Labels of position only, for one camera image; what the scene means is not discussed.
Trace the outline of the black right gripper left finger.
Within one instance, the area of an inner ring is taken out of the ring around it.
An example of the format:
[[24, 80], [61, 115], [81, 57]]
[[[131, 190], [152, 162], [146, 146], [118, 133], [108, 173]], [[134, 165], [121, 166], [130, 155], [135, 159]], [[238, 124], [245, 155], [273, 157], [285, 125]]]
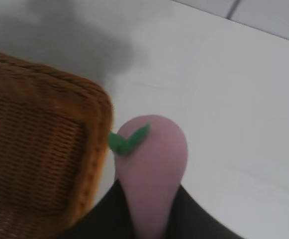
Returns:
[[135, 230], [118, 180], [101, 201], [58, 239], [134, 239]]

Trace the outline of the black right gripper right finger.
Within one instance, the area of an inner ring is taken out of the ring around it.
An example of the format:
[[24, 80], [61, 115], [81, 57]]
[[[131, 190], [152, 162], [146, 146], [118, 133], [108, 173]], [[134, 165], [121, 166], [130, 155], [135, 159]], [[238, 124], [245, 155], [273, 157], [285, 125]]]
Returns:
[[181, 186], [172, 206], [166, 238], [235, 239], [236, 233], [213, 218]]

